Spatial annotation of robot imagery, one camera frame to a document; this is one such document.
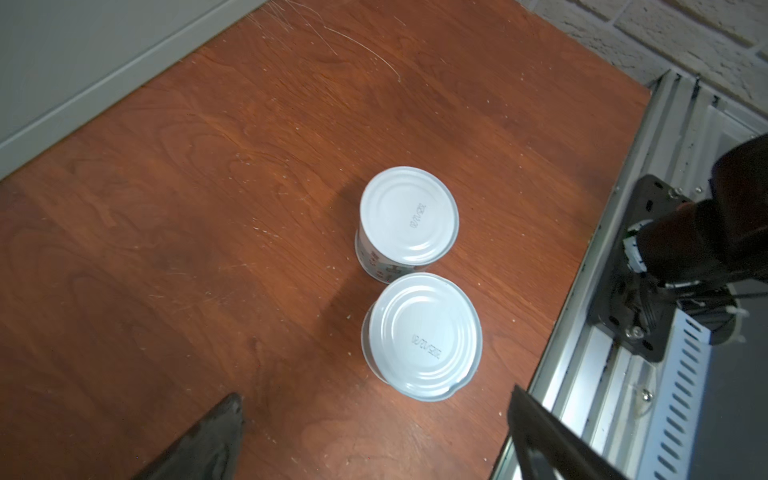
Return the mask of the silver can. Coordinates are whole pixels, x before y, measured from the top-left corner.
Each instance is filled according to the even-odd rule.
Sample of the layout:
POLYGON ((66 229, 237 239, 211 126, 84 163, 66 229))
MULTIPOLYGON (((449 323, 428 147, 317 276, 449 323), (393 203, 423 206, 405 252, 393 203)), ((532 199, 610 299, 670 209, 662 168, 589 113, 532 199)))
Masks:
POLYGON ((393 281, 372 304, 363 321, 361 347, 381 381, 414 400, 440 402, 476 373, 482 327, 456 284, 417 272, 393 281))
POLYGON ((397 166, 377 174, 363 191, 355 253, 368 275, 389 284, 444 257, 459 228, 447 186, 425 170, 397 166))

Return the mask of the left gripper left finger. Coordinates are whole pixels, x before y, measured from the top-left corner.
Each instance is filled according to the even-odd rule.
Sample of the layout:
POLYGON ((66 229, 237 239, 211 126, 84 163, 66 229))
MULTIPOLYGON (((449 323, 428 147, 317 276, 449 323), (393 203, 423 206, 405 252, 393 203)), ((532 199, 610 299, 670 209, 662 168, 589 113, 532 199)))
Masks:
POLYGON ((133 479, 233 479, 244 438, 242 397, 232 392, 133 479))

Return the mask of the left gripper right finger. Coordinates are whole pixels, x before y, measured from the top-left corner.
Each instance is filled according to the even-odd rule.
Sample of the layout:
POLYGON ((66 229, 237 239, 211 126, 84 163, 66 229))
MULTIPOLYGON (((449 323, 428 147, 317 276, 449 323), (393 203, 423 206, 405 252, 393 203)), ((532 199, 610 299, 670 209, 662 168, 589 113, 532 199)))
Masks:
POLYGON ((520 386, 511 394, 508 426, 523 479, 624 477, 520 386))

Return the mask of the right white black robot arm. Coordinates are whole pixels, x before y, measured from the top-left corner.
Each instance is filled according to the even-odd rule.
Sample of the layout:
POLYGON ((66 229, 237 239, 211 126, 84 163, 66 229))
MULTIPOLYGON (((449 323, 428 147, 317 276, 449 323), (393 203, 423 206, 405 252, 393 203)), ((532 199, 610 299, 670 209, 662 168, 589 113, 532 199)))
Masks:
POLYGON ((710 190, 624 241, 633 271, 666 284, 767 281, 767 136, 721 156, 710 190))

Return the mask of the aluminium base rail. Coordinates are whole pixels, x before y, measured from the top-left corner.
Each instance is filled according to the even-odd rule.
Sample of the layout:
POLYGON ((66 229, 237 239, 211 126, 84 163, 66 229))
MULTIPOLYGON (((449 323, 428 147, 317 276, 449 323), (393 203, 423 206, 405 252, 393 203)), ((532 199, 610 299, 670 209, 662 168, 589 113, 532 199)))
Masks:
POLYGON ((711 197, 764 118, 669 72, 651 101, 527 392, 627 479, 767 475, 767 281, 666 284, 624 241, 711 197))

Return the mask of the grey metal cabinet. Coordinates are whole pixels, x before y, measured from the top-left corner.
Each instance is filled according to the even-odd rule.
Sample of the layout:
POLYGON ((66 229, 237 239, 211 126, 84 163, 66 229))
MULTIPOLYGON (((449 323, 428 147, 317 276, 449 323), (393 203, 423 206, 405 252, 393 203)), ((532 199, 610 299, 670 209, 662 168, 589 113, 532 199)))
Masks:
POLYGON ((260 7, 258 1, 4 1, 1 175, 260 7))

